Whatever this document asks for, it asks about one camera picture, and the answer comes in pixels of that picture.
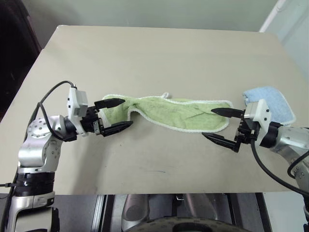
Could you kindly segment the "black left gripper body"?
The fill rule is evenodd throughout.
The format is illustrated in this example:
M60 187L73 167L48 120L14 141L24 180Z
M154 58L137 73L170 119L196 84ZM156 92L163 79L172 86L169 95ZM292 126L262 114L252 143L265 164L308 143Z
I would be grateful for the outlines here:
M103 120L98 115L100 110L95 106L88 107L86 115L82 117L81 125L85 132L104 135Z

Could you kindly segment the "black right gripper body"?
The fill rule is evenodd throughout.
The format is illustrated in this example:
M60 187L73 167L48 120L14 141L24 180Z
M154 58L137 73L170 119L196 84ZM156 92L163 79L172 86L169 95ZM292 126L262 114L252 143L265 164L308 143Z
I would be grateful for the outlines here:
M238 152L241 144L250 144L251 140L257 140L260 131L258 122L253 122L251 118L245 117L244 110L237 110L235 117L240 118L239 127L235 134L234 152Z

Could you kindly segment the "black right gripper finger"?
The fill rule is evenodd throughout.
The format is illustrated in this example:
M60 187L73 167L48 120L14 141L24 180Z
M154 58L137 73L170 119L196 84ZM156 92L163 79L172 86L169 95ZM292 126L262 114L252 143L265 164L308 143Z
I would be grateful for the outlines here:
M203 132L202 135L217 145L220 145L220 146L223 146L229 149L235 148L235 144L236 144L235 142L227 140L221 135L218 135L215 133L209 133L209 132Z
M217 115L228 117L228 118L242 118L242 110L233 108L214 108L211 111Z

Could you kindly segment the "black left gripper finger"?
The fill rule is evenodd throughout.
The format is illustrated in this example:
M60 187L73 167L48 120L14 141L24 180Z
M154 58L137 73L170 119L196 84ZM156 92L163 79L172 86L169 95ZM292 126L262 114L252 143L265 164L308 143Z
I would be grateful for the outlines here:
M100 101L94 102L96 109L103 109L103 108L114 108L117 107L125 102L124 99L120 98L111 98L111 99L103 99Z
M122 122L114 123L107 128L102 127L101 135L103 137L107 137L113 134L120 133L121 131L130 127L132 124L133 124L133 121L122 121Z

